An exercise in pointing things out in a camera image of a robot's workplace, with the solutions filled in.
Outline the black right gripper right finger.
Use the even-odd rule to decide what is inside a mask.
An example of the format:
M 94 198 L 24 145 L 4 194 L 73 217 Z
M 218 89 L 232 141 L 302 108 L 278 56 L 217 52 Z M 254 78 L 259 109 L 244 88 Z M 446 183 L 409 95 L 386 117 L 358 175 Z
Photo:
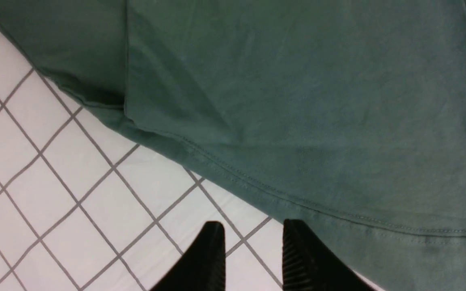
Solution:
M 373 291 L 299 219 L 284 221 L 284 291 Z

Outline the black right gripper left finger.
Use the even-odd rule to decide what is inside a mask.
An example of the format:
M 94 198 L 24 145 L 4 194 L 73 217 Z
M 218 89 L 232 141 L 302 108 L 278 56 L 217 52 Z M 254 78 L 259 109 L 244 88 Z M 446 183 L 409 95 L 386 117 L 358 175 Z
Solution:
M 152 291 L 225 291 L 225 230 L 206 222 L 187 251 Z

